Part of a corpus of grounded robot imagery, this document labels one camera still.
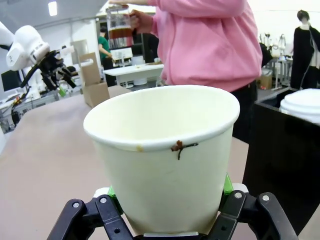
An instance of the white container lid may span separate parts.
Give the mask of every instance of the white container lid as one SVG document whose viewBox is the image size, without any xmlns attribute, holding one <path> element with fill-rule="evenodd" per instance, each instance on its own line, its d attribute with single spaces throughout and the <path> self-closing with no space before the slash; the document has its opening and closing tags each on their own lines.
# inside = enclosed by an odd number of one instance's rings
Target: white container lid
<svg viewBox="0 0 320 240">
<path fill-rule="evenodd" d="M 320 124 L 320 89 L 304 89 L 288 94 L 280 105 L 284 113 Z"/>
</svg>

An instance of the cardboard box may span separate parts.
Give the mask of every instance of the cardboard box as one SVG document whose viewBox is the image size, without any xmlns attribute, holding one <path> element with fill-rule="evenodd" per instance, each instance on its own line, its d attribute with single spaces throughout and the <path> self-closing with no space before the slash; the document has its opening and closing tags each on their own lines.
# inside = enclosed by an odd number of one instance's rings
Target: cardboard box
<svg viewBox="0 0 320 240">
<path fill-rule="evenodd" d="M 97 58 L 94 52 L 78 58 L 84 100 L 86 104 L 94 108 L 110 98 L 108 85 L 106 82 L 101 83 Z"/>
<path fill-rule="evenodd" d="M 256 79 L 258 89 L 272 89 L 272 70 L 262 69 L 262 75 Z"/>
<path fill-rule="evenodd" d="M 261 76 L 256 79 L 258 89 L 272 89 L 272 76 Z"/>
</svg>

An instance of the green shirt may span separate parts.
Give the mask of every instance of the green shirt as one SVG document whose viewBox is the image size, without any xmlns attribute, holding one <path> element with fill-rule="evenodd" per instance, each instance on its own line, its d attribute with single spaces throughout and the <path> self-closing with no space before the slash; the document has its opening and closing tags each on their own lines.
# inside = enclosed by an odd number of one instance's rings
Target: green shirt
<svg viewBox="0 0 320 240">
<path fill-rule="evenodd" d="M 109 43 L 108 43 L 108 40 L 107 40 L 106 38 L 104 38 L 103 36 L 99 36 L 99 38 L 98 38 L 98 44 L 101 44 L 102 47 L 103 47 L 103 49 L 106 50 L 106 51 L 108 51 L 108 52 L 110 53 Z M 106 58 L 106 57 L 107 57 L 106 54 L 100 52 L 100 58 L 101 58 L 101 59 L 104 59 L 104 58 Z"/>
</svg>

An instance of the pink sweatshirt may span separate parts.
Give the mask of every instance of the pink sweatshirt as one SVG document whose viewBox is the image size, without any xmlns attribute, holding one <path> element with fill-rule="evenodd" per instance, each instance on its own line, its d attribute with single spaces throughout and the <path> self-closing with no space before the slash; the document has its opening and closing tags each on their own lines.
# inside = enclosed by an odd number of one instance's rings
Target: pink sweatshirt
<svg viewBox="0 0 320 240">
<path fill-rule="evenodd" d="M 262 52 L 247 0 L 148 0 L 156 6 L 161 77 L 169 85 L 232 92 L 261 74 Z"/>
</svg>

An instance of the person in green shirt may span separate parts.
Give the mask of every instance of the person in green shirt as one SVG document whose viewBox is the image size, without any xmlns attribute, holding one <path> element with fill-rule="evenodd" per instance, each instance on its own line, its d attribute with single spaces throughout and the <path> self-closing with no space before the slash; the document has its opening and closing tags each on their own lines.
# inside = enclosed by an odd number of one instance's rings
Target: person in green shirt
<svg viewBox="0 0 320 240">
<path fill-rule="evenodd" d="M 108 40 L 105 38 L 107 32 L 108 32 L 108 29 L 105 26 L 102 26 L 100 28 L 100 36 L 98 38 L 100 59 L 101 59 L 101 64 L 104 70 L 110 70 L 114 68 L 112 54 L 110 53 L 110 50 L 109 50 L 109 43 L 108 43 Z M 105 78 L 106 78 L 106 83 L 108 87 L 112 87 L 116 85 L 115 76 L 110 76 L 106 74 Z"/>
<path fill-rule="evenodd" d="M 108 40 L 105 38 L 107 31 L 108 31 L 107 28 L 105 26 L 102 26 L 100 29 L 100 36 L 98 38 L 99 52 L 100 52 L 101 60 L 104 58 L 111 58 L 112 59 L 112 55 L 109 50 L 109 43 L 108 43 Z"/>
</svg>

